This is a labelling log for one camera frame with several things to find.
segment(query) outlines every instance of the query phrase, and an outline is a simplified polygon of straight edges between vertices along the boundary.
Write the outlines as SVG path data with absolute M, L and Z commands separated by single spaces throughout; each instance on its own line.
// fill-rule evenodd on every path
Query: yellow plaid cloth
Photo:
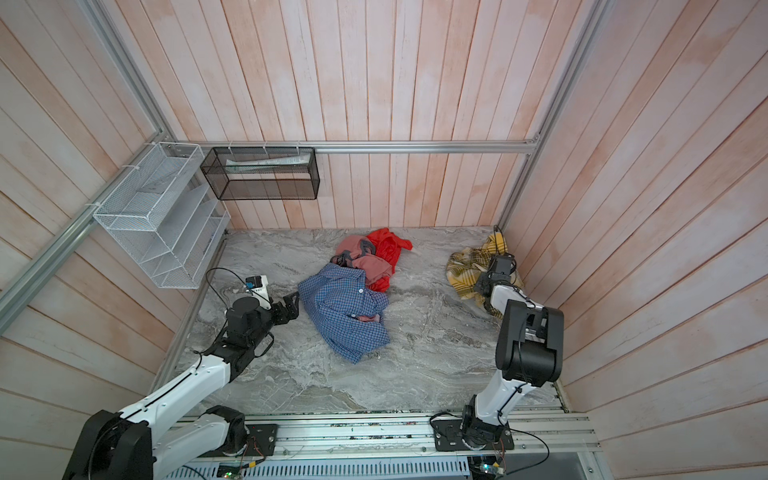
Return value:
M 497 252 L 507 252 L 507 243 L 500 232 L 488 235 L 488 239 L 480 248 L 467 247 L 461 252 L 451 254 L 448 265 L 445 266 L 445 272 L 448 275 L 448 282 L 456 289 L 460 299 L 474 298 L 479 306 L 483 306 L 485 299 L 480 293 L 475 292 L 475 283 L 477 283 L 480 274 L 488 270 L 491 257 Z M 523 287 L 522 279 L 517 273 L 513 273 L 511 277 L 509 281 L 513 285 Z M 502 317 L 499 311 L 496 311 L 495 315 L 499 318 Z

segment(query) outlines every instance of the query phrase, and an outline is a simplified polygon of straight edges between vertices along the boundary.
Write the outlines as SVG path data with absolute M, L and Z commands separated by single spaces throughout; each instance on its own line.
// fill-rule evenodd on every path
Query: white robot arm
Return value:
M 560 376 L 563 313 L 534 302 L 512 285 L 514 270 L 512 255 L 496 255 L 475 284 L 475 291 L 485 297 L 485 308 L 504 313 L 496 343 L 496 371 L 488 386 L 464 408 L 461 422 L 433 417 L 438 450 L 493 449 L 515 405 Z M 526 341 L 526 333 L 534 338 Z
M 102 410 L 88 419 L 64 480 L 152 480 L 211 450 L 243 453 L 249 436 L 245 415 L 225 406 L 208 409 L 183 428 L 168 430 L 269 351 L 273 326 L 298 316 L 298 293 L 283 297 L 284 304 L 274 303 L 266 294 L 263 276 L 247 279 L 247 289 L 252 296 L 235 300 L 227 309 L 224 327 L 199 361 L 120 412 Z M 267 336 L 271 343 L 257 356 L 256 348 Z

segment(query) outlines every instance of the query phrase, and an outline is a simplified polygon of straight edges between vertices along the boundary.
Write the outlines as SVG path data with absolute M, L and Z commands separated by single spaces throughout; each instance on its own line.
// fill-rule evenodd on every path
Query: black wire mesh basket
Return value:
M 219 200 L 315 200 L 320 187 L 311 147 L 214 147 L 201 168 Z

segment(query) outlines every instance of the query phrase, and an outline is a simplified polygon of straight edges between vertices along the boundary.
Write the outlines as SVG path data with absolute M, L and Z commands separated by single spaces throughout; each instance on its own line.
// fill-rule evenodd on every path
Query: wooden wall panel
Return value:
M 194 55 L 217 58 L 210 38 L 194 40 Z M 220 68 L 212 75 L 227 81 Z M 77 2 L 0 5 L 0 83 L 4 289 L 155 129 Z M 156 78 L 147 83 L 157 91 Z M 193 130 L 175 115 L 171 124 Z M 2 403 L 14 412 L 0 419 L 0 476 L 60 478 L 89 415 L 146 395 L 188 305 L 103 230 L 86 239 L 0 339 Z M 33 454 L 45 462 L 31 465 Z
M 506 231 L 617 478 L 764 476 L 766 22 L 618 2 Z
M 525 139 L 594 1 L 105 3 L 174 133 L 226 142 Z M 489 225 L 517 159 L 321 156 L 317 200 L 227 207 L 235 228 Z

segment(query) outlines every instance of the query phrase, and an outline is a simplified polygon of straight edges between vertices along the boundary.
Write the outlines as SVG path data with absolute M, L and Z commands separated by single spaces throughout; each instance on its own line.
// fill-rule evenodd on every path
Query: marble floor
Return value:
M 485 388 L 494 371 L 499 320 L 473 301 L 461 301 L 445 278 L 451 253 L 478 247 L 487 227 L 392 229 L 413 242 L 403 250 L 384 324 L 391 343 L 353 365 L 333 352 L 301 306 L 299 318 L 276 326 L 274 347 L 234 382 L 198 405 L 191 415 L 222 404 L 247 415 L 287 412 L 460 409 Z M 369 230 L 255 230 L 230 235 L 219 266 L 242 277 L 266 275 L 280 298 L 320 271 L 336 245 Z M 214 287 L 230 302 L 240 282 L 218 270 Z M 208 290 L 177 366 L 197 361 L 194 350 L 210 345 L 224 321 L 224 305 Z M 523 400 L 560 405 L 552 385 Z

